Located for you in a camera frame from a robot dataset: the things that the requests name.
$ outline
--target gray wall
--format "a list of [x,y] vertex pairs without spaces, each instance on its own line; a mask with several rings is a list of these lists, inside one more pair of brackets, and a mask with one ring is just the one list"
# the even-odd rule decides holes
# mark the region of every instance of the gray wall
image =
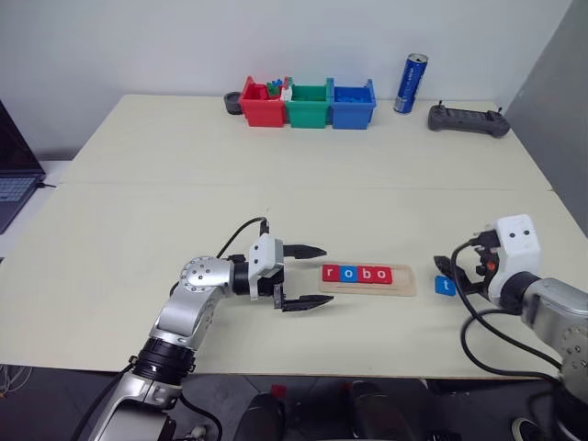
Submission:
[[588,235],[588,1],[573,1],[506,117]]

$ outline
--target red bin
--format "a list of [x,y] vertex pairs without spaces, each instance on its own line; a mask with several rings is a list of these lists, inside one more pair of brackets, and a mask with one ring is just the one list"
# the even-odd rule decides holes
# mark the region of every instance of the red bin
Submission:
[[266,85],[256,83],[251,76],[247,77],[239,104],[250,126],[284,127],[286,106],[279,99],[281,91],[282,86],[279,86],[279,93],[270,96]]

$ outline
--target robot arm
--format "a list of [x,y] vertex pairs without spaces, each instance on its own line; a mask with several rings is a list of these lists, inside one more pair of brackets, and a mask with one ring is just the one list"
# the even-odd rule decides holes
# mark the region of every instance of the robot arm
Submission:
[[90,435],[91,441],[171,440],[175,422],[163,411],[180,399],[182,381],[194,370],[195,352],[212,324],[221,299],[231,295],[274,296],[282,311],[307,310],[333,299],[302,296],[286,300],[283,291],[284,257],[312,258],[326,253],[307,245],[284,245],[262,231],[244,256],[212,256],[190,260],[163,306],[132,370],[126,372]]
[[[562,357],[555,395],[558,439],[585,439],[580,415],[588,414],[588,293],[555,278],[537,276],[541,249],[526,215],[501,218],[470,241],[478,245],[482,282],[470,283],[457,268],[467,294],[479,293],[495,305],[520,315],[537,338]],[[449,259],[436,256],[437,267],[453,278]]]

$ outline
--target blue bin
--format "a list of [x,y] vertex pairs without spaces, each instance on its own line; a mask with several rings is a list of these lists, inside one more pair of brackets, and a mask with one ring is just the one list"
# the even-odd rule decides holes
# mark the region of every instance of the blue bin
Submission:
[[334,85],[333,78],[327,78],[331,88],[331,112],[329,119],[334,129],[368,128],[371,115],[376,107],[374,85],[367,80],[363,87]]

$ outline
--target green bin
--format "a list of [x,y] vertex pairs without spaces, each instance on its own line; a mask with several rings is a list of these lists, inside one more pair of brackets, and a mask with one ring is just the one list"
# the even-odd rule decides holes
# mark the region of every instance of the green bin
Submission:
[[331,104],[331,88],[324,85],[295,85],[288,78],[292,97],[286,100],[286,109],[291,127],[324,129]]

